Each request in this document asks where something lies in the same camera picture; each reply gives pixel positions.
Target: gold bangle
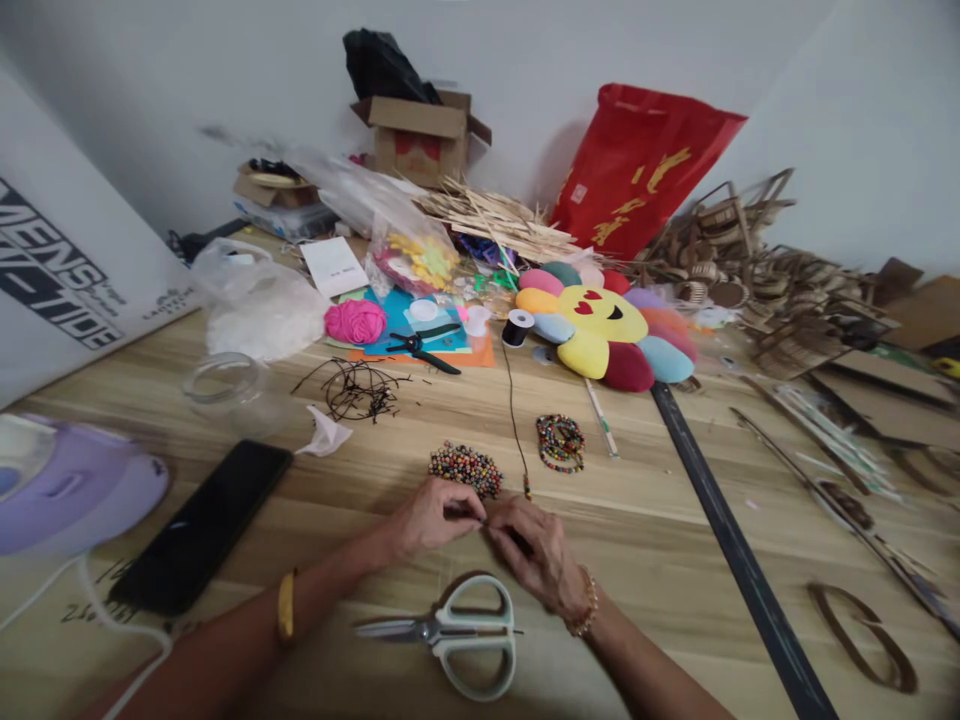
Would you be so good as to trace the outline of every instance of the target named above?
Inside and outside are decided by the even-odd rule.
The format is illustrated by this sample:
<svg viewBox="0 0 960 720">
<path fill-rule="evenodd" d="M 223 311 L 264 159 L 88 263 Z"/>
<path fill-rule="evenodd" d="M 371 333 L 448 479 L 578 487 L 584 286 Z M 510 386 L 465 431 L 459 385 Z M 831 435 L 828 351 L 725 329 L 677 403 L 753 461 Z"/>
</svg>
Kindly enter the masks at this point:
<svg viewBox="0 0 960 720">
<path fill-rule="evenodd" d="M 600 599 L 597 596 L 597 581 L 593 579 L 586 566 L 580 566 L 580 572 L 583 573 L 583 579 L 587 583 L 587 599 L 590 602 L 590 608 L 586 614 L 576 622 L 567 622 L 567 631 L 574 637 L 583 637 L 590 632 L 590 626 L 593 625 L 593 619 L 597 616 L 597 610 L 600 609 Z"/>
<path fill-rule="evenodd" d="M 296 576 L 296 568 L 283 576 L 277 597 L 277 633 L 283 647 L 293 645 L 293 578 Z"/>
</svg>

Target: metal ruler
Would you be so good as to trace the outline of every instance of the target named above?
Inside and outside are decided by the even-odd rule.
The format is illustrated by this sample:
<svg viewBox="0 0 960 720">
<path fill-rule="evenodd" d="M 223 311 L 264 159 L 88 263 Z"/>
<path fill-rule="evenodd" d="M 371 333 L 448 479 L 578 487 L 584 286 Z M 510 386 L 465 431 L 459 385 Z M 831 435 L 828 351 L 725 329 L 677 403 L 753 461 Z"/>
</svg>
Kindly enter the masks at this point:
<svg viewBox="0 0 960 720">
<path fill-rule="evenodd" d="M 838 720 L 670 388 L 658 382 L 650 392 L 797 717 L 800 720 Z"/>
</svg>

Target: plush petal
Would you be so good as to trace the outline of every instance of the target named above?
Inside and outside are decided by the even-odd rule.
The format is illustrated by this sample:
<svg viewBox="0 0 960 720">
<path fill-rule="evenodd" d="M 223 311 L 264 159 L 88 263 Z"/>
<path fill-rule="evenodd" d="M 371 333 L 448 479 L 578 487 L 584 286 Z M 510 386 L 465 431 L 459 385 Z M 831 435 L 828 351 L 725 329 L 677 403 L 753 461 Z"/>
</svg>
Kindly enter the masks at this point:
<svg viewBox="0 0 960 720">
<path fill-rule="evenodd" d="M 603 381 L 612 388 L 627 392 L 649 390 L 653 386 L 654 373 L 640 348 L 631 343 L 609 345 L 610 364 Z"/>
<path fill-rule="evenodd" d="M 596 268 L 593 265 L 586 265 L 577 268 L 577 271 L 580 273 L 581 285 L 586 287 L 603 287 L 603 273 L 600 272 L 600 268 Z"/>
<path fill-rule="evenodd" d="M 592 332 L 577 330 L 573 337 L 557 348 L 557 357 L 575 373 L 599 380 L 607 372 L 610 344 Z"/>
<path fill-rule="evenodd" d="M 652 290 L 645 290 L 644 288 L 631 288 L 623 298 L 638 310 L 648 307 L 668 307 L 667 303 L 665 303 L 659 295 Z"/>
<path fill-rule="evenodd" d="M 554 262 L 546 263 L 541 266 L 540 269 L 553 275 L 562 282 L 565 287 L 580 284 L 580 273 L 574 269 L 573 265 L 555 260 Z"/>
<path fill-rule="evenodd" d="M 573 337 L 576 326 L 560 313 L 537 313 L 533 316 L 533 329 L 544 340 L 559 345 Z"/>
<path fill-rule="evenodd" d="M 679 333 L 672 327 L 656 323 L 648 325 L 647 330 L 650 335 L 666 340 L 673 345 L 677 350 L 690 358 L 690 362 L 696 363 L 699 359 L 700 353 L 697 351 L 697 346 L 687 333 Z"/>
<path fill-rule="evenodd" d="M 663 338 L 648 335 L 637 343 L 660 382 L 683 382 L 693 375 L 693 362 Z"/>
<path fill-rule="evenodd" d="M 649 325 L 666 325 L 678 333 L 687 332 L 687 321 L 673 308 L 641 308 L 640 314 Z"/>
<path fill-rule="evenodd" d="M 618 273 L 616 270 L 604 270 L 603 289 L 623 295 L 630 289 L 630 281 L 623 273 Z"/>
<path fill-rule="evenodd" d="M 555 313 L 560 309 L 560 299 L 539 288 L 525 288 L 517 293 L 517 307 L 534 315 Z"/>
<path fill-rule="evenodd" d="M 520 276 L 520 289 L 525 290 L 528 287 L 537 288 L 559 297 L 560 293 L 563 292 L 564 285 L 557 279 L 556 275 L 551 275 L 546 270 L 527 270 Z"/>
</svg>

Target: white cord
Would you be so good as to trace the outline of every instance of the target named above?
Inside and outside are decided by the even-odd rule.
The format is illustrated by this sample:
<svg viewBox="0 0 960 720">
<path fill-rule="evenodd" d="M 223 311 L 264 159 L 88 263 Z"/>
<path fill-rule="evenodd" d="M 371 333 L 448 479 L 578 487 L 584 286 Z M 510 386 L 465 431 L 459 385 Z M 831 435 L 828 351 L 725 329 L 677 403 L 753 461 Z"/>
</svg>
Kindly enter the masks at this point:
<svg viewBox="0 0 960 720">
<path fill-rule="evenodd" d="M 121 713 L 127 703 L 130 702 L 130 699 L 136 694 L 137 690 L 147 681 L 147 678 L 160 667 L 163 662 L 170 657 L 170 653 L 173 652 L 173 640 L 170 639 L 170 636 L 167 635 L 162 630 L 157 630 L 156 628 L 147 627 L 146 625 L 121 625 L 116 620 L 113 619 L 113 616 L 107 611 L 104 607 L 103 602 L 100 600 L 100 597 L 97 595 L 97 591 L 93 586 L 93 580 L 90 578 L 90 566 L 88 564 L 88 558 L 90 553 L 85 552 L 82 555 L 76 555 L 63 565 L 61 565 L 54 573 L 47 578 L 46 582 L 40 586 L 40 589 L 37 590 L 23 605 L 18 607 L 16 610 L 11 613 L 11 615 L 6 618 L 2 623 L 0 623 L 0 632 L 3 632 L 7 629 L 18 617 L 20 617 L 33 603 L 35 603 L 47 589 L 56 582 L 64 571 L 69 568 L 71 565 L 76 563 L 77 565 L 77 574 L 80 576 L 80 585 L 83 587 L 83 591 L 87 596 L 87 600 L 93 605 L 96 610 L 97 618 L 107 626 L 108 630 L 118 633 L 126 633 L 130 635 L 144 635 L 146 637 L 152 637 L 158 643 L 160 643 L 160 655 L 154 659 L 152 663 L 147 665 L 143 671 L 137 675 L 136 679 L 130 683 L 127 689 L 124 691 L 123 695 L 113 704 L 113 707 L 103 716 L 103 720 L 115 720 L 115 718 Z"/>
<path fill-rule="evenodd" d="M 80 557 L 81 557 L 80 555 L 74 555 L 72 558 L 67 560 L 63 565 L 61 565 L 59 568 L 54 570 L 53 574 L 47 578 L 46 582 L 40 586 L 39 590 L 37 590 L 33 595 L 31 595 L 30 598 L 23 605 L 21 605 L 16 610 L 14 610 L 6 620 L 0 623 L 0 632 L 3 632 L 4 630 L 6 630 L 8 627 L 10 627 L 10 625 L 13 624 L 14 620 L 16 620 L 18 617 L 23 615 L 23 613 L 26 612 L 27 608 L 33 605 L 37 600 L 39 600 L 40 596 L 47 591 L 47 588 L 53 585 L 57 581 L 57 578 L 63 575 L 64 571 L 68 567 L 73 565 L 77 560 L 79 560 Z"/>
</svg>

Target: smartphone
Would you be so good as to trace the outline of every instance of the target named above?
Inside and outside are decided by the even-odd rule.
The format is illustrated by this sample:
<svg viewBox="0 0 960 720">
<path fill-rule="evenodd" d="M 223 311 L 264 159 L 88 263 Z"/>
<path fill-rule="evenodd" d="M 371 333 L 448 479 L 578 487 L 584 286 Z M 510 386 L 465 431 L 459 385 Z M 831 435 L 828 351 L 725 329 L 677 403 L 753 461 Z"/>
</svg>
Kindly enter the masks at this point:
<svg viewBox="0 0 960 720">
<path fill-rule="evenodd" d="M 292 461 L 288 450 L 238 443 L 111 588 L 109 599 L 167 617 L 189 610 Z"/>
</svg>

